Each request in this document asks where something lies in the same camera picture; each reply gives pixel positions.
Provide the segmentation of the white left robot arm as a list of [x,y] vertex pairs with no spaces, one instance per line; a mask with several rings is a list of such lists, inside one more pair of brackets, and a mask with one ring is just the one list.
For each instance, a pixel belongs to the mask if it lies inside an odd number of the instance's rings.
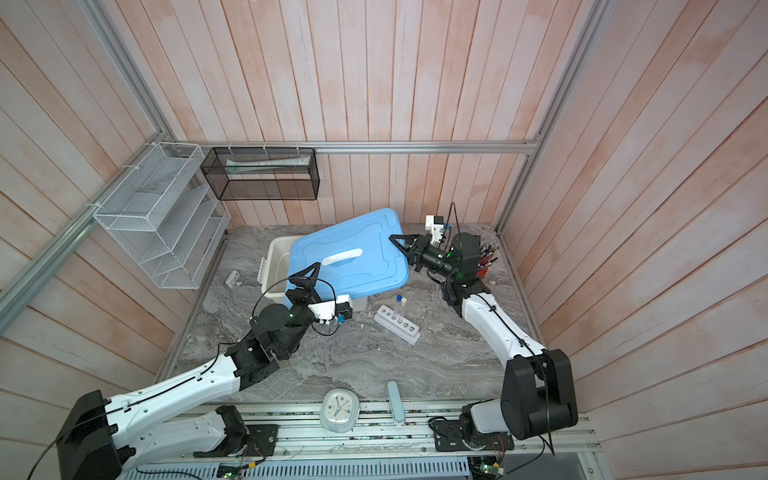
[[317,321],[313,306],[320,263],[290,276],[292,305],[254,312],[249,332],[203,365],[143,389],[106,398],[81,396],[54,442],[63,479],[116,479],[127,470],[174,455],[239,455],[250,435],[236,407],[192,419],[180,414],[246,390],[275,373]]

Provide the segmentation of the white plastic storage bin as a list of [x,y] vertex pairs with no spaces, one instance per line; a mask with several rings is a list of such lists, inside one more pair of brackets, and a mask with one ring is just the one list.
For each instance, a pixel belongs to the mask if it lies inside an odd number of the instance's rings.
[[268,248],[267,255],[261,259],[258,282],[261,284],[261,292],[265,298],[276,304],[284,304],[287,283],[283,281],[277,286],[268,289],[277,280],[288,276],[290,264],[290,250],[300,236],[283,236],[274,239]]

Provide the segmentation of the blue plastic bin lid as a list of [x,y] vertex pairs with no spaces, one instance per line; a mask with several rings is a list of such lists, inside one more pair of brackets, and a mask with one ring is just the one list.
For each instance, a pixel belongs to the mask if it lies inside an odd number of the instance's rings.
[[322,299],[333,293],[358,299],[396,290],[410,275],[405,255],[390,241],[401,233],[399,217],[390,208],[355,217],[294,242],[289,272],[318,263],[316,291]]

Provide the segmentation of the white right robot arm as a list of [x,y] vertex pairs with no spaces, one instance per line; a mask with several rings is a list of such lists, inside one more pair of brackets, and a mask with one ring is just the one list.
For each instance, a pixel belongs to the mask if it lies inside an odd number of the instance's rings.
[[480,275],[487,256],[479,236],[459,233],[446,249],[429,234],[392,234],[390,242],[416,272],[425,269],[440,285],[445,302],[481,334],[504,368],[498,399],[462,408],[459,428],[467,445],[506,433],[518,440],[542,437],[550,446],[552,432],[578,423],[569,357],[535,341],[503,310]]

